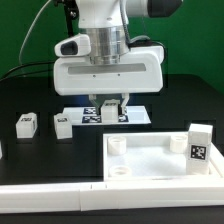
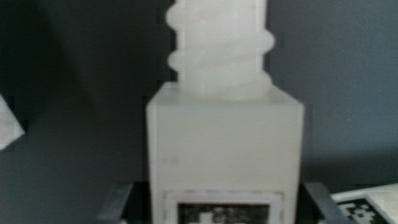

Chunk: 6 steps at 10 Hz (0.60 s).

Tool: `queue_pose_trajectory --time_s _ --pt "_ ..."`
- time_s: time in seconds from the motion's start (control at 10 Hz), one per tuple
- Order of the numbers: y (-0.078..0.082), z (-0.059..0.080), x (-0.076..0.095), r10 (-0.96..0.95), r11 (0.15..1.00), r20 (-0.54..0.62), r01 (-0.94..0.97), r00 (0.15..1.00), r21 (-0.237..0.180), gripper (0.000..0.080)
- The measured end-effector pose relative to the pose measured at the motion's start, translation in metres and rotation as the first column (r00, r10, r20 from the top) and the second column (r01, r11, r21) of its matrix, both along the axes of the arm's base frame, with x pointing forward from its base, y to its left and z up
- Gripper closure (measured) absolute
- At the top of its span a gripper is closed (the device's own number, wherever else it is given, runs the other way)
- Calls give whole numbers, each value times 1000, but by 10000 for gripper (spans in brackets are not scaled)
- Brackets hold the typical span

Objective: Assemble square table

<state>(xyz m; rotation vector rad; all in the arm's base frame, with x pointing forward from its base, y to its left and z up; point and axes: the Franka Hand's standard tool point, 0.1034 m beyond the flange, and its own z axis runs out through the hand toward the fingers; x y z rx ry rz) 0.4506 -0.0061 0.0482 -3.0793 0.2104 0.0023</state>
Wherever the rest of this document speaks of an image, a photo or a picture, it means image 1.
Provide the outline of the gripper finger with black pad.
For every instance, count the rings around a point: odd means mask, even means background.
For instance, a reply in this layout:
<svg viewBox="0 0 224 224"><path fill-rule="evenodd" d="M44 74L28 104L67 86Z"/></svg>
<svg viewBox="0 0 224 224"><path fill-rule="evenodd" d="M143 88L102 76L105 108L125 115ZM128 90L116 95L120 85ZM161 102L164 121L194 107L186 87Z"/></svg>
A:
<svg viewBox="0 0 224 224"><path fill-rule="evenodd" d="M90 94L88 96L89 101L91 102L91 104L95 107L96 109L96 114L100 115L100 102L97 100L97 95L96 94Z"/></svg>
<svg viewBox="0 0 224 224"><path fill-rule="evenodd" d="M121 102L120 102L120 114L123 115L126 113L126 105L130 99L130 96L128 93L122 93L121 94Z"/></svg>

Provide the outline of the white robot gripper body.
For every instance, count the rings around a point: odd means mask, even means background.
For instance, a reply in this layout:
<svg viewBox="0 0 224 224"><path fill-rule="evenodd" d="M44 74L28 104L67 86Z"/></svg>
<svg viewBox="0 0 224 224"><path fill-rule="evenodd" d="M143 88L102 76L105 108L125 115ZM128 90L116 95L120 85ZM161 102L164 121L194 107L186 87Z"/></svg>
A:
<svg viewBox="0 0 224 224"><path fill-rule="evenodd" d="M134 47L112 65L93 65L88 57L59 58L54 87L59 95L159 92L163 59L161 46Z"/></svg>

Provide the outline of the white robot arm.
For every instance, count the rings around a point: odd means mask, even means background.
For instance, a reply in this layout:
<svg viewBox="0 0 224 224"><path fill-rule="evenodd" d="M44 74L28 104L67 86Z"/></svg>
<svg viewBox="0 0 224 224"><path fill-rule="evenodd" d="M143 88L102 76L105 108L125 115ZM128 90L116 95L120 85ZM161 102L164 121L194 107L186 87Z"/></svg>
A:
<svg viewBox="0 0 224 224"><path fill-rule="evenodd" d="M148 46L145 35L131 38L130 17L171 16L183 0L74 0L79 33L55 46L54 86L60 95L158 92L163 87L165 50Z"/></svg>

